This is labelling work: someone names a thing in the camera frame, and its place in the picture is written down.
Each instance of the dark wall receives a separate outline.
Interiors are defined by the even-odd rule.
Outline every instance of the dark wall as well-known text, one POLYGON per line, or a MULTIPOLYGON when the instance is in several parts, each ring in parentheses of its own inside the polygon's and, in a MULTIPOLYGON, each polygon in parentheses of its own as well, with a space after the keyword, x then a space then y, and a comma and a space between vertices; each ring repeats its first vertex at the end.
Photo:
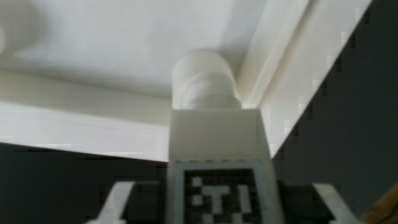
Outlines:
POLYGON ((84 224, 116 182, 135 181, 123 217, 160 224, 164 178, 164 163, 0 144, 0 223, 84 224))
POLYGON ((334 184, 357 214, 398 183, 396 0, 372 4, 274 164, 288 183, 334 184))

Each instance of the black and white pattern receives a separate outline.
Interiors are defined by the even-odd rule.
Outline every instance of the black and white pattern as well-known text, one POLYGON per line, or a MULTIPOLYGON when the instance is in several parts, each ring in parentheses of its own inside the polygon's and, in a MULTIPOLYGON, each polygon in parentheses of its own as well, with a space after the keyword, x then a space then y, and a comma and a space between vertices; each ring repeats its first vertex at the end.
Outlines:
POLYGON ((185 223, 261 224, 253 169, 185 171, 185 223))

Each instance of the white wall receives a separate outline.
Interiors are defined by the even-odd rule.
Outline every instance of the white wall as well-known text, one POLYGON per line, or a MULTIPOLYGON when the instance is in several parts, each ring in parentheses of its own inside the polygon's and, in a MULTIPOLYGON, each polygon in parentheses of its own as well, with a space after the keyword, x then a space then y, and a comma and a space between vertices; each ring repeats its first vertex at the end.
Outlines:
POLYGON ((167 160, 171 100, 0 72, 0 142, 167 160))

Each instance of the qr-like marker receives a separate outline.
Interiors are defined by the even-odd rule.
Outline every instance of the qr-like marker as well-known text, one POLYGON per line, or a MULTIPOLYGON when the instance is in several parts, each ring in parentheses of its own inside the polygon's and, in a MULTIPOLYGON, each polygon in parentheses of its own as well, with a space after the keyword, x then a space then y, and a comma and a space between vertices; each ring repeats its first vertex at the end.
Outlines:
POLYGON ((263 223, 253 169, 185 171, 185 223, 263 223))

